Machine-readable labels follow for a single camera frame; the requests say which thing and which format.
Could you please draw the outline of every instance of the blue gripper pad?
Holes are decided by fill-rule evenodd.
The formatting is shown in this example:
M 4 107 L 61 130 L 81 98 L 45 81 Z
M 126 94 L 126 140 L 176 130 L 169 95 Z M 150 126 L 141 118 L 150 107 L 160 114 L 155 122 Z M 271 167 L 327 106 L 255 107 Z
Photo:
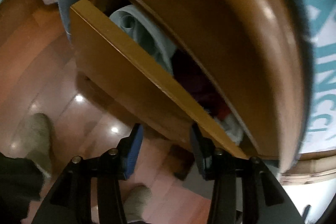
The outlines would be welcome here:
M 127 138 L 122 138 L 117 149 L 120 153 L 122 179 L 127 180 L 133 174 L 143 140 L 143 126 L 136 123 Z

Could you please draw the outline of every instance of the wooden drawer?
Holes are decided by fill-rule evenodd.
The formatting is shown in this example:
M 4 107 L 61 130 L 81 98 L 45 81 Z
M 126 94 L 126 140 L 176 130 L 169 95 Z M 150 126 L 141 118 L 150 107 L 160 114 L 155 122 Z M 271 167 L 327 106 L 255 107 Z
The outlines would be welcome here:
M 128 111 L 187 149 L 196 121 L 216 145 L 246 158 L 191 95 L 92 3 L 75 3 L 70 18 L 78 69 Z

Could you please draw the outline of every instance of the black object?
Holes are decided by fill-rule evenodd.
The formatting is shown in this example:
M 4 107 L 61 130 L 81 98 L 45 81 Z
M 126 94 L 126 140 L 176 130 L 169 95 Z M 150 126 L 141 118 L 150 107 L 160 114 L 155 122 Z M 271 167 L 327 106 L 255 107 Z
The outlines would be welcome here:
M 267 166 L 258 157 L 231 156 L 204 138 L 197 124 L 190 140 L 199 173 L 215 180 L 208 224 L 236 223 L 236 178 L 243 183 L 243 224 L 304 224 L 304 219 Z
M 126 224 L 118 180 L 134 172 L 143 139 L 136 124 L 129 137 L 97 158 L 75 156 L 44 198 L 32 224 L 91 224 L 91 178 L 97 177 L 101 224 Z

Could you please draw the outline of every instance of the wooden floor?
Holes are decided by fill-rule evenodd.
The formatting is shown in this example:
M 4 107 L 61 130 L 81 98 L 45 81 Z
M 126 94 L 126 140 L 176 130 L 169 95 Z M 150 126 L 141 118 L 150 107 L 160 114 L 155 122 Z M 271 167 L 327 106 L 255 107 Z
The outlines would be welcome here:
M 25 156 L 18 132 L 29 115 L 43 112 L 54 123 L 53 176 L 44 185 L 42 196 L 73 156 L 99 156 L 115 147 L 138 122 L 77 72 L 58 8 L 45 6 L 42 0 L 4 0 L 0 5 L 0 78 L 3 154 Z M 113 133 L 112 127 L 118 128 L 118 133 Z M 183 159 L 171 151 L 168 140 L 148 127 L 145 131 L 136 171 L 129 181 L 121 182 L 122 198 L 134 185 L 143 183 L 153 192 L 143 215 L 147 222 L 206 223 L 210 201 L 182 188 L 181 181 L 173 176 Z M 39 204 L 31 202 L 24 224 L 31 223 Z

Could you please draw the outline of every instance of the screw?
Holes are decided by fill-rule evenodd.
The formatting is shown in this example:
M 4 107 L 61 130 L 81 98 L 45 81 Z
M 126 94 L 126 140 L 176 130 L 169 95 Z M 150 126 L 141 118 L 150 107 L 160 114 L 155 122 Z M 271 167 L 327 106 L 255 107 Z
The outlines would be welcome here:
M 224 151 L 221 148 L 215 148 L 215 155 L 221 156 L 223 155 Z
M 74 156 L 74 157 L 72 158 L 72 162 L 73 162 L 74 164 L 79 163 L 81 160 L 82 160 L 82 158 L 81 158 L 80 156 Z
M 258 163 L 259 163 L 259 158 L 258 158 L 258 157 L 251 157 L 251 161 L 252 161 L 254 164 L 258 164 Z
M 115 156 L 118 154 L 118 149 L 117 148 L 111 148 L 109 151 L 108 151 L 109 155 L 111 156 Z

